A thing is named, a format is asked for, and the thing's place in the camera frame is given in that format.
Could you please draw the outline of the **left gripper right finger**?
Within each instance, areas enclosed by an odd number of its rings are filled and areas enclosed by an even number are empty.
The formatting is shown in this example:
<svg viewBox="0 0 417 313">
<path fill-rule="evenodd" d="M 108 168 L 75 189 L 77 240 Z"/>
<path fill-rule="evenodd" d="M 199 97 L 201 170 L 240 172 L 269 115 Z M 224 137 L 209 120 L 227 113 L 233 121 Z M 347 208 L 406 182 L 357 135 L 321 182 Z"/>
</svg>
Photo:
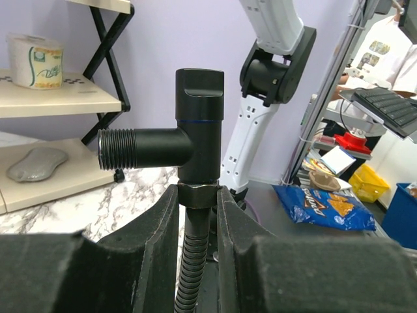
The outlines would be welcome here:
<svg viewBox="0 0 417 313">
<path fill-rule="evenodd" d="M 217 193 L 222 312 L 415 312 L 416 271 L 381 237 L 277 236 Z"/>
</svg>

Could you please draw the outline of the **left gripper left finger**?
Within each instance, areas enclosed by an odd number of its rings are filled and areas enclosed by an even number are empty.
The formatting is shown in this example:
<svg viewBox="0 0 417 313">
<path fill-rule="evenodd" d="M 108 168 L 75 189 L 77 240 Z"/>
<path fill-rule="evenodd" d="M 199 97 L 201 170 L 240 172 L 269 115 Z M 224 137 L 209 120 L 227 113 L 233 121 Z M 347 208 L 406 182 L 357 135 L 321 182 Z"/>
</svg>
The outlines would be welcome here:
<svg viewBox="0 0 417 313">
<path fill-rule="evenodd" d="M 179 196 L 171 185 L 98 242 L 74 233 L 1 236 L 2 312 L 172 312 Z"/>
</svg>

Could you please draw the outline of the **black T-shaped fitting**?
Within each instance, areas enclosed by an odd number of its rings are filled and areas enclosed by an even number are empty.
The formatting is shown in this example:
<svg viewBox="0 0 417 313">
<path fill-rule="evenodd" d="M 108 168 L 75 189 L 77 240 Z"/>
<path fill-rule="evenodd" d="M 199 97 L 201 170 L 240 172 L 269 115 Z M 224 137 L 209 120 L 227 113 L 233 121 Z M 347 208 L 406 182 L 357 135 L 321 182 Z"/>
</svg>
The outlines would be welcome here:
<svg viewBox="0 0 417 313">
<path fill-rule="evenodd" d="M 224 73 L 182 68 L 175 73 L 176 128 L 98 131 L 102 170 L 176 167 L 188 185 L 220 178 Z"/>
</svg>

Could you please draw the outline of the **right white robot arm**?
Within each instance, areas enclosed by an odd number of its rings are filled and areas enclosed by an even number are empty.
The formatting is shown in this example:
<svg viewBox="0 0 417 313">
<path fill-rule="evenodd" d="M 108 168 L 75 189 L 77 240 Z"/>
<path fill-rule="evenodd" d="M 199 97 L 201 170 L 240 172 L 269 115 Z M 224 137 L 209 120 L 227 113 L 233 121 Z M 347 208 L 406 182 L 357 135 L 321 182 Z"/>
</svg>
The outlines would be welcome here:
<svg viewBox="0 0 417 313">
<path fill-rule="evenodd" d="M 242 100 L 221 165 L 220 184 L 246 208 L 249 174 L 265 130 L 295 94 L 317 31 L 304 25 L 292 1 L 241 1 L 256 34 L 240 71 Z"/>
</svg>

